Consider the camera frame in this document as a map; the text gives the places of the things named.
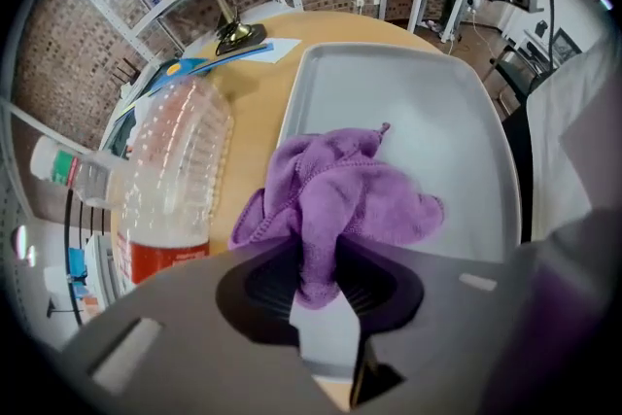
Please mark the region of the white paper sheet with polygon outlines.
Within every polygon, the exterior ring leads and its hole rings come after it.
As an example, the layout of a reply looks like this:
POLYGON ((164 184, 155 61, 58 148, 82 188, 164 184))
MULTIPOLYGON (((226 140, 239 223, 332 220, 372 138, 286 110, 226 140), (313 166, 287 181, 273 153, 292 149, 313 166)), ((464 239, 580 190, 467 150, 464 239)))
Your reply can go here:
POLYGON ((264 52, 256 55, 251 55, 242 60, 249 60, 254 62, 272 63, 275 64, 288 55, 293 49, 298 47, 301 43, 299 39, 291 38, 268 38, 265 43, 272 43, 274 49, 271 52, 264 52))

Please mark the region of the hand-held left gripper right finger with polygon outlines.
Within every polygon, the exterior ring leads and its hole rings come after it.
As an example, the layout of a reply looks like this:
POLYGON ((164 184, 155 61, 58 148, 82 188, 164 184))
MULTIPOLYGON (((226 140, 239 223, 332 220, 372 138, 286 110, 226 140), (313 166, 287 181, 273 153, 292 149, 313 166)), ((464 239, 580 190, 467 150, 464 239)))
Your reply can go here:
POLYGON ((350 404, 376 415, 484 415, 524 299, 501 263, 340 237, 336 277, 361 325, 350 404))

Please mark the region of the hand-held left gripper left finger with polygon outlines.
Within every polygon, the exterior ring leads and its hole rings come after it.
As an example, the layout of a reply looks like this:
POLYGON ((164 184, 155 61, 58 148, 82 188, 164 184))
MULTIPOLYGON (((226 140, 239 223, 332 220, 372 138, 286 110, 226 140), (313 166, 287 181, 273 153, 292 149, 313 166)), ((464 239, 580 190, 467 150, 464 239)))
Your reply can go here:
POLYGON ((246 296, 281 239, 159 272, 62 352, 70 385, 104 415, 346 415, 311 377, 298 333, 246 296))

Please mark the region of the large clear bottle red label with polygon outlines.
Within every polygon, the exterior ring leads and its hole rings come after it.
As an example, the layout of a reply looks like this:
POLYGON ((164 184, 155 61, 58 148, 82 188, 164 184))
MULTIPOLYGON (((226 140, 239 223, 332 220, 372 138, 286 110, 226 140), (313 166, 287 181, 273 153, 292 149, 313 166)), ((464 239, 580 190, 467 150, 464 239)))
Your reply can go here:
POLYGON ((204 78, 183 77, 151 101, 123 175, 115 248, 123 293, 208 256, 232 128, 227 100, 204 78))

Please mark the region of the small clear bottle green label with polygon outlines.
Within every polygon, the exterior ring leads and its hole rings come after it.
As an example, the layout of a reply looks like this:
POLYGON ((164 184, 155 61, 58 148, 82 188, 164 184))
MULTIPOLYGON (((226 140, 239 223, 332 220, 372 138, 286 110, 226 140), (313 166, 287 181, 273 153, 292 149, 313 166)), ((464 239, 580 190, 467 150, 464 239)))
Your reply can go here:
POLYGON ((41 136, 30 158, 30 171, 39 180, 72 190, 89 207, 116 209, 122 201, 125 161, 106 151, 81 155, 47 136, 41 136))

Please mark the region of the grey plastic tray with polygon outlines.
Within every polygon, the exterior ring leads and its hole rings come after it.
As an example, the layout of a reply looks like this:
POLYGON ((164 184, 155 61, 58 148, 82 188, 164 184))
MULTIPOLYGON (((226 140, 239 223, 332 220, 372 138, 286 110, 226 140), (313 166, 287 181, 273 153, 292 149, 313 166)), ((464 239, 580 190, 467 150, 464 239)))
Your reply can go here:
POLYGON ((501 121, 474 70, 453 56, 389 45, 313 46, 279 138, 342 128, 383 129, 377 158, 444 209, 441 226, 420 242, 358 236, 354 244, 399 262, 453 263, 459 287, 498 290, 496 270, 521 241, 521 203, 501 121))

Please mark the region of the purple cloth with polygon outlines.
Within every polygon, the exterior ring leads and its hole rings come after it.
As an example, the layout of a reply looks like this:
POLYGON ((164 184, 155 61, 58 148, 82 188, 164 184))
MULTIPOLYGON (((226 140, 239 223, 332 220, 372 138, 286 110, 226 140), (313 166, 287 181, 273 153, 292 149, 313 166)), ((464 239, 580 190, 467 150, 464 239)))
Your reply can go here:
POLYGON ((297 301, 321 309, 339 294, 336 245, 342 235, 416 244, 444 221, 442 201, 377 159, 390 124, 289 138, 269 161, 263 188, 248 200, 229 249, 296 236, 301 243, 297 301))

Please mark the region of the person's white shirt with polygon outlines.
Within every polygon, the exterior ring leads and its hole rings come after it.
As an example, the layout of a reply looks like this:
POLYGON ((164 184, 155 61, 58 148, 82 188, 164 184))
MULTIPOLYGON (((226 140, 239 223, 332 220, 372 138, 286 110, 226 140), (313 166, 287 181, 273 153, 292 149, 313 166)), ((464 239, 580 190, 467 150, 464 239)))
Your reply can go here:
POLYGON ((543 239, 595 209, 622 209, 622 34, 564 63, 526 105, 532 229, 543 239))

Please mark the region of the blue hand tool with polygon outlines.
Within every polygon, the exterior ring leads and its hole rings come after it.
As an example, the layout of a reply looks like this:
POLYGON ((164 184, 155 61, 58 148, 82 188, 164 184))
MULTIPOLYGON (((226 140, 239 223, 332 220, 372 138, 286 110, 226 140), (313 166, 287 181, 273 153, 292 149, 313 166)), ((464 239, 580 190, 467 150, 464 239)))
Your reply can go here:
POLYGON ((206 58, 170 59, 162 63, 155 73, 148 79, 147 86, 155 87, 166 85, 176 78, 185 77, 201 65, 209 62, 206 58))

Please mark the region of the person's black trousers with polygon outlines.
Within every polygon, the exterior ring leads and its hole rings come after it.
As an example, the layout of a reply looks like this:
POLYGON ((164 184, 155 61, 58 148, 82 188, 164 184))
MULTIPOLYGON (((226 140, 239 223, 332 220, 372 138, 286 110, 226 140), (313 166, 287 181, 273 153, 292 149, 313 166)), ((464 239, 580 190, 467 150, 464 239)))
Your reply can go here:
POLYGON ((527 110, 520 106, 502 122, 503 131, 509 144, 516 167, 521 203, 521 242, 532 238, 533 215, 533 154, 527 110))

